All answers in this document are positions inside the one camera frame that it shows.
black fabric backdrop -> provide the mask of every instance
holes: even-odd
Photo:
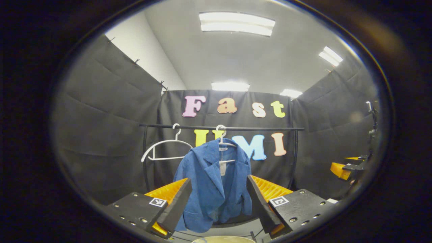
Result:
[[[201,110],[197,112],[196,117],[183,117],[186,100],[185,96],[205,96],[206,102],[202,104]],[[217,111],[219,106],[218,101],[223,98],[233,98],[237,111],[235,113],[220,114]],[[284,105],[282,112],[285,112],[285,117],[278,118],[273,112],[273,107],[270,104],[279,100]],[[264,105],[266,116],[264,118],[255,117],[252,113],[252,103],[259,102]],[[222,124],[227,127],[291,127],[290,115],[291,101],[289,97],[276,94],[257,93],[257,92],[227,92],[214,90],[178,90],[168,91],[162,96],[162,100],[158,108],[158,124],[173,125],[196,125],[196,126],[217,126]],[[148,131],[157,133],[154,141],[148,140],[147,147],[152,144],[166,140],[174,139],[178,129],[169,128],[148,128]],[[253,160],[251,158],[252,174],[260,178],[269,180],[278,185],[287,187],[293,169],[293,148],[294,139],[293,132],[282,132],[284,148],[287,153],[283,156],[275,156],[275,143],[271,134],[278,131],[227,131],[226,138],[231,139],[233,136],[242,135],[248,143],[252,137],[257,134],[264,135],[264,153],[267,156],[265,160]],[[182,129],[178,139],[185,141],[195,147],[194,130]],[[212,131],[209,131],[206,141],[215,139]],[[177,143],[167,143],[157,146],[157,157],[178,157],[184,156],[189,151],[187,145],[179,145]],[[152,188],[157,188],[168,183],[171,183],[174,174],[181,159],[176,160],[146,160],[149,178],[154,175],[154,185]]]
[[[294,175],[296,188],[305,188],[323,198],[340,199],[350,182],[337,178],[332,162],[368,154],[368,131],[372,115],[366,101],[377,110],[376,85],[366,68],[346,57],[331,73],[293,100],[299,150]]]
[[[155,123],[161,86],[101,36],[74,64],[52,114],[59,155],[102,204],[143,191],[143,131]]]

ceiling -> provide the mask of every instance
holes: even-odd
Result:
[[[318,56],[325,46],[342,58],[348,50],[313,17],[274,1],[166,0],[144,10],[150,27],[188,89],[238,80],[249,91],[304,92],[333,69]],[[239,32],[202,32],[199,12],[234,11],[270,19],[270,37]]]

white clothes hanger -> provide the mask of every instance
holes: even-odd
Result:
[[[172,126],[172,129],[175,129],[176,126],[180,126],[180,124],[176,123]],[[153,149],[153,158],[151,158],[150,156],[148,156],[149,160],[173,160],[173,159],[181,159],[184,158],[184,156],[180,156],[180,157],[170,157],[170,158],[155,158],[155,147],[159,144],[163,144],[163,143],[168,143],[168,142],[176,142],[176,143],[182,143],[182,144],[186,144],[189,145],[189,147],[193,148],[192,145],[183,142],[181,140],[178,140],[178,135],[181,133],[181,129],[178,130],[178,133],[175,135],[175,140],[165,140],[165,141],[160,141],[158,143],[153,144],[151,147],[149,147],[147,149],[147,151],[144,153],[143,157],[141,158],[141,162],[144,162],[144,160],[146,159],[147,154],[150,152],[150,150]]]
[[[216,131],[219,131],[219,128],[222,128],[222,129],[226,129],[226,126],[224,126],[224,125],[217,125],[217,127],[216,127]],[[223,137],[226,135],[226,130],[223,132],[223,134],[220,136],[220,142],[219,142],[219,145],[228,145],[228,146],[233,146],[233,147],[237,147],[237,146],[235,146],[234,144],[230,144],[230,143],[224,143],[224,142],[222,142],[223,141]],[[235,161],[235,160],[220,160],[219,161],[219,164],[221,164],[221,163],[228,163],[228,162],[233,162],[233,161]]]

ceiling light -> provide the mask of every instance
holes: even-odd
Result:
[[[280,93],[280,95],[282,95],[282,96],[289,96],[289,97],[291,97],[291,98],[297,98],[297,97],[299,97],[301,94],[303,94],[303,93],[300,92],[300,91],[290,90],[290,89],[284,89],[284,90]]]
[[[335,67],[337,67],[339,63],[343,61],[343,59],[328,46],[324,47],[324,51],[320,52],[318,56],[322,57]]]
[[[208,12],[199,14],[201,30],[247,32],[271,36],[275,21],[255,15],[232,12]]]
[[[239,82],[217,82],[212,83],[213,90],[223,90],[223,91],[242,91],[246,92],[251,85],[247,83],[239,83]]]

blue jacket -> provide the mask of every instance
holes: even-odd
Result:
[[[246,189],[246,178],[251,174],[251,162],[246,153],[234,141],[224,138],[192,148],[180,162],[174,181],[190,178],[192,193],[175,230],[208,231],[213,222],[225,223],[243,212],[252,213],[251,197]],[[226,163],[221,176],[219,159],[234,160]]]

